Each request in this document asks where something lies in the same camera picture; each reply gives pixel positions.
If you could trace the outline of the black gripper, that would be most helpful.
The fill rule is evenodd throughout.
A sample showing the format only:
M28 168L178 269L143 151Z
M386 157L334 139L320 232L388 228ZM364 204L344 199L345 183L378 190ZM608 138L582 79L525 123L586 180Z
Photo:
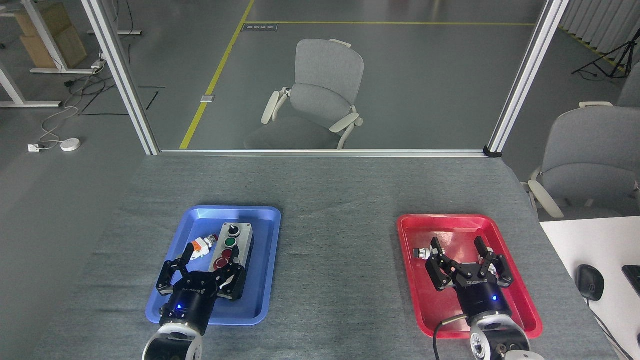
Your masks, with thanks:
M473 276L470 269L446 256L438 237L432 238L430 255L425 263L430 280L438 292L452 286L453 276L461 274L462 281L455 279L454 289L469 326L476 319L496 313L507 316L513 314L501 289L508 288L514 281L506 257L502 254L496 255L480 236L474 239L474 246L480 260L480 270L477 272L480 280L471 280L470 284L467 281Z
M242 298L246 269L239 263L231 262L213 272L189 272L186 266L194 250L194 245L188 243L181 257L164 262L156 290L161 296L173 293L161 308L160 326L183 324L203 336L218 297L230 301ZM180 271L182 279L173 287L171 282L176 271Z

